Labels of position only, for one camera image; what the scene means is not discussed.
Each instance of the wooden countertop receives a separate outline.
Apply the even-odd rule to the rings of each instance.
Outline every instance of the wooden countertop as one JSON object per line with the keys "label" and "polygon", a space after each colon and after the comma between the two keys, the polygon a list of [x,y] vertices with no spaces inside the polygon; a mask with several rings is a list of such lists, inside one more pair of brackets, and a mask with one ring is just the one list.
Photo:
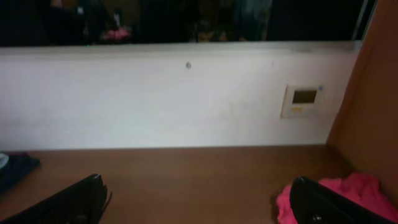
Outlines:
{"label": "wooden countertop", "polygon": [[0,220],[101,174],[113,198],[104,223],[273,223],[270,198],[298,175],[344,177],[325,146],[42,151],[33,171],[0,196]]}

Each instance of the wall-mounted control panel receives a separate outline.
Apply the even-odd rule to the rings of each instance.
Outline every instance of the wall-mounted control panel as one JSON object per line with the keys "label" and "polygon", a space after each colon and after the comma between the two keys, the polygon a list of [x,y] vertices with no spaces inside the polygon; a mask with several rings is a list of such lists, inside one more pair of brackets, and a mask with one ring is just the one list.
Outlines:
{"label": "wall-mounted control panel", "polygon": [[282,118],[315,116],[323,97],[323,86],[287,86]]}

